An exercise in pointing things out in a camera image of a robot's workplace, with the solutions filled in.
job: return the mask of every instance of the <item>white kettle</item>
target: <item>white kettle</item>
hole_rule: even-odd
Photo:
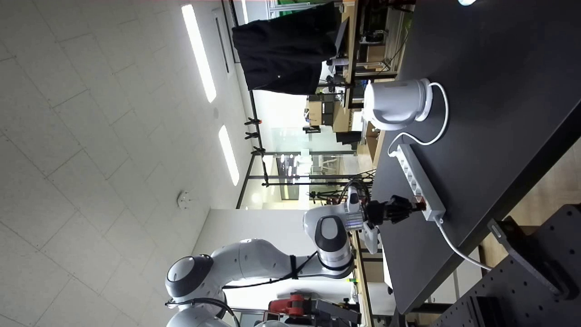
[[[381,130],[398,130],[430,113],[428,79],[370,83],[363,96],[363,118]]]

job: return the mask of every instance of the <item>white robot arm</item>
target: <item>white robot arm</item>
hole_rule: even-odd
[[[185,257],[174,263],[166,276],[166,289],[177,306],[167,327],[229,327],[221,320],[228,308],[223,289],[229,282],[250,278],[326,276],[340,279],[353,270],[348,231],[363,230],[370,252],[377,248],[377,229],[366,217],[357,189],[349,187],[347,201],[307,211],[303,228],[316,245],[309,256],[295,257],[261,239],[224,246],[211,255]],[[385,215],[376,221],[382,222]]]

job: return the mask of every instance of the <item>socket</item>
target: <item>socket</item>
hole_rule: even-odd
[[[422,211],[426,221],[443,218],[446,208],[440,201],[440,197],[434,190],[414,151],[408,144],[400,144],[395,153],[395,158],[406,176],[411,191],[426,202],[426,210]]]

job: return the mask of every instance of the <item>perforated metal plate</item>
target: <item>perforated metal plate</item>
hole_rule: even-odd
[[[531,236],[581,287],[581,210],[564,205]],[[434,327],[477,326],[468,310],[469,296],[497,297],[506,326],[581,327],[581,295],[555,300],[549,290],[509,256],[444,312]]]

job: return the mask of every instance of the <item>white cable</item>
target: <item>white cable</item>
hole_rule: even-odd
[[[448,125],[448,114],[450,112],[450,109],[448,107],[448,96],[446,96],[446,92],[444,91],[444,87],[440,84],[440,83],[436,83],[436,82],[431,82],[430,84],[428,84],[429,87],[432,86],[437,86],[440,88],[440,90],[442,91],[442,95],[444,96],[444,105],[446,106],[446,114],[444,115],[444,124],[442,125],[442,129],[440,129],[440,133],[438,133],[436,135],[436,137],[433,138],[433,140],[431,140],[430,142],[422,142],[420,140],[418,140],[415,136],[413,136],[410,133],[406,133],[406,132],[402,132],[399,133],[396,137],[393,138],[393,141],[389,144],[388,146],[388,155],[390,157],[395,157],[396,156],[396,152],[389,152],[389,149],[392,148],[393,143],[395,143],[395,141],[400,137],[400,136],[407,136],[409,138],[411,138],[412,140],[416,141],[419,145],[430,145],[430,144],[434,144],[436,141],[438,141],[440,139],[440,137],[442,136],[442,134],[444,134],[444,131],[446,129],[446,126]]]
[[[470,262],[471,264],[477,265],[478,267],[482,268],[482,269],[486,269],[488,271],[491,271],[492,268],[481,263],[478,262],[474,259],[472,259],[471,257],[465,255],[464,253],[460,252],[460,250],[458,250],[457,247],[455,247],[452,242],[450,241],[450,239],[448,238],[448,235],[446,235],[446,232],[444,232],[444,228],[442,227],[442,223],[440,223],[440,219],[436,219],[434,220],[434,222],[436,222],[436,225],[438,226],[438,228],[440,229],[440,232],[442,232],[442,236],[444,236],[444,239],[446,240],[446,243],[448,243],[448,245],[450,246],[450,248],[452,250],[454,250],[454,252],[456,252],[456,254],[458,254],[460,257],[462,257],[464,260]]]

